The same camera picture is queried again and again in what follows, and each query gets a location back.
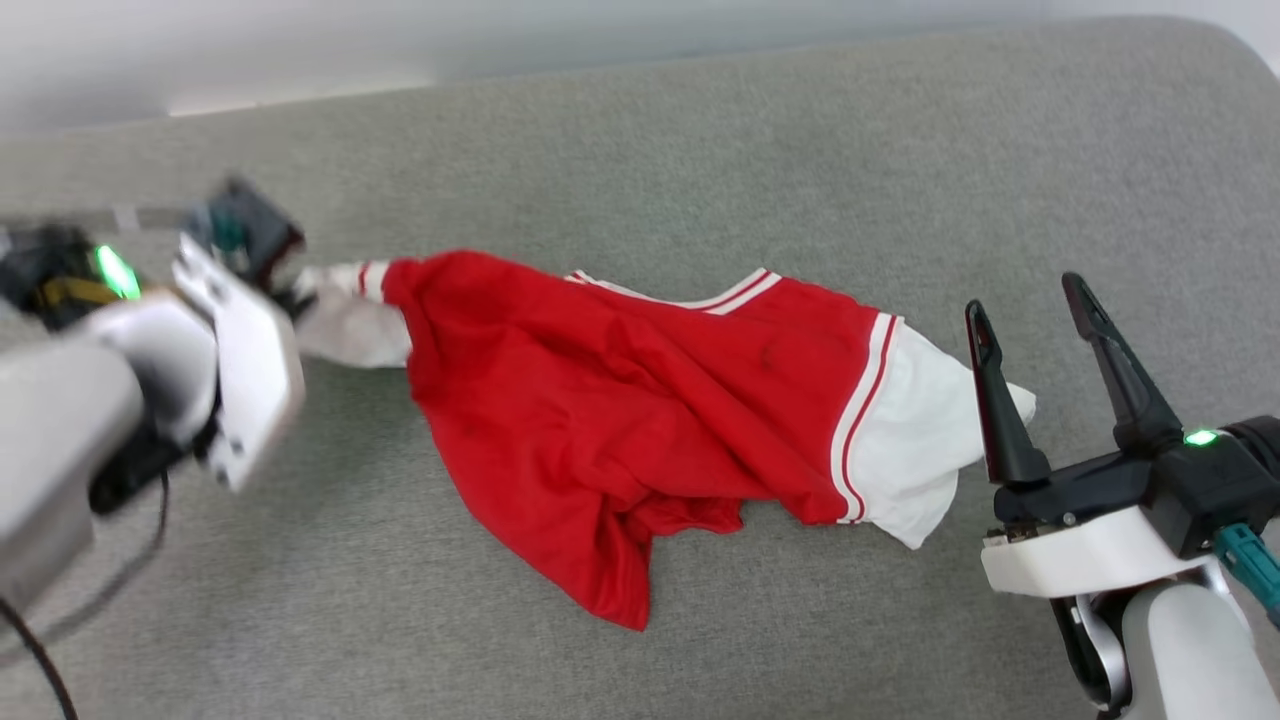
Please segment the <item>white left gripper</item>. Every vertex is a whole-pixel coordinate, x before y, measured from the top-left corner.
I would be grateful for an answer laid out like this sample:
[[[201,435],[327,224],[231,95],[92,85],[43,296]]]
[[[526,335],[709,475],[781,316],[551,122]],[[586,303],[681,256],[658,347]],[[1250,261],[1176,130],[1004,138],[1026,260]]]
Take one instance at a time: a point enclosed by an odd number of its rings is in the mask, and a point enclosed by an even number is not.
[[[305,401],[292,322],[317,301],[320,273],[274,268],[300,242],[289,225],[183,229],[163,288],[79,227],[3,229],[3,300],[120,361],[140,397],[104,442],[91,492],[138,492],[188,457],[229,489],[250,482]]]

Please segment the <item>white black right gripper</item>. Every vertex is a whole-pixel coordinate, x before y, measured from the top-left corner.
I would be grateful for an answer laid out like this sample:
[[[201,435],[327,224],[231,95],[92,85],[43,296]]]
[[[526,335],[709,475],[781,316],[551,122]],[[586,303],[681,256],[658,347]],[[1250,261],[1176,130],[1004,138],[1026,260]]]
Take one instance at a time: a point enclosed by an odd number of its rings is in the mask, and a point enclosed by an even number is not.
[[[1184,427],[1085,279],[1066,272],[1062,291],[1076,333],[1091,345],[1115,415],[1124,454],[1158,454],[1180,443]],[[980,300],[965,307],[980,430],[989,482],[1032,486],[1050,464],[1030,441],[1002,372],[1004,354]],[[1137,506],[1106,512],[1029,539],[984,541],[982,566],[993,591],[1065,598],[1143,585],[1210,565],[1210,550],[1180,559]]]

